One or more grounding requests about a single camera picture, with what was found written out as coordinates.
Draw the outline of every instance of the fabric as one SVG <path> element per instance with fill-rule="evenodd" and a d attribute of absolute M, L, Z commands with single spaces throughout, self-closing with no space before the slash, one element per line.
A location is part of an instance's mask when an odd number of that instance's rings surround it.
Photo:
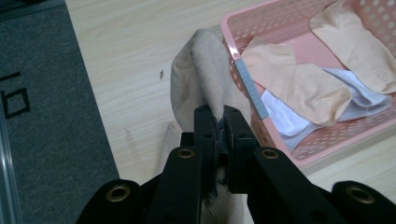
<path fill-rule="evenodd" d="M 250 123 L 248 99 L 230 75 L 228 54 L 221 41 L 207 30 L 198 30 L 172 62 L 171 103 L 177 122 L 171 122 L 163 140 L 159 172 L 169 152 L 179 146 L 182 132 L 193 132 L 194 109 L 209 105 L 217 121 L 224 106 L 238 108 Z M 224 170 L 218 169 L 218 176 Z M 217 198 L 203 198 L 201 223 L 243 223 L 241 195 L 232 195 L 226 184 L 217 184 Z"/>
<path fill-rule="evenodd" d="M 323 70 L 345 82 L 353 96 L 338 121 L 372 116 L 391 106 L 390 95 L 367 89 L 352 72 L 334 68 Z M 289 150 L 293 150 L 314 130 L 322 128 L 299 116 L 269 91 L 264 91 L 262 101 Z"/>
<path fill-rule="evenodd" d="M 345 0 L 315 15 L 309 25 L 317 36 L 356 77 L 372 91 L 396 91 L 396 60 L 361 19 L 343 8 Z"/>
<path fill-rule="evenodd" d="M 332 126 L 351 100 L 349 88 L 312 63 L 296 64 L 292 48 L 254 37 L 242 53 L 252 79 L 301 117 Z"/>

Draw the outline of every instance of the dark gray carpet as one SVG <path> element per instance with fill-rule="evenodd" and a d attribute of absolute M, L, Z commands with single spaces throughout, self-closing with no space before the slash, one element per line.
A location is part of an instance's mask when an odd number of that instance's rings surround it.
<path fill-rule="evenodd" d="M 66 6 L 0 22 L 0 91 L 23 223 L 75 223 L 119 175 Z"/>

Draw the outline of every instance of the wooden table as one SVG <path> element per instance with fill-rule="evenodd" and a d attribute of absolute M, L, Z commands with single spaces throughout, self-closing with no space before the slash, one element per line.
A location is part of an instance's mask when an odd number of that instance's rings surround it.
<path fill-rule="evenodd" d="M 200 28 L 219 30 L 227 12 L 259 0 L 67 0 L 120 177 L 156 175 L 163 135 L 174 119 L 170 66 Z M 303 168 L 327 190 L 356 180 L 396 202 L 396 127 Z"/>

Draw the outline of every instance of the pink basket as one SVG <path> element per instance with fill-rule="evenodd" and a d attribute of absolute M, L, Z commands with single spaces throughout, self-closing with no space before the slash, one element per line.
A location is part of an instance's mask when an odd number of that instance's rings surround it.
<path fill-rule="evenodd" d="M 311 133 L 297 148 L 289 152 L 269 117 L 261 119 L 258 105 L 254 105 L 252 91 L 241 78 L 241 53 L 256 35 L 266 43 L 292 44 L 297 63 L 316 63 L 321 67 L 343 68 L 329 49 L 310 31 L 309 20 L 333 0 L 266 1 L 253 7 L 225 15 L 221 20 L 224 45 L 230 52 L 231 74 L 252 104 L 252 125 L 262 145 L 277 147 L 297 165 L 304 166 L 334 151 L 355 143 L 373 133 L 396 124 L 396 94 L 392 107 L 364 119 L 337 122 L 332 127 Z M 349 7 L 361 17 L 365 28 L 387 46 L 396 58 L 396 2 L 395 0 L 348 0 Z M 256 85 L 254 94 L 263 89 Z"/>

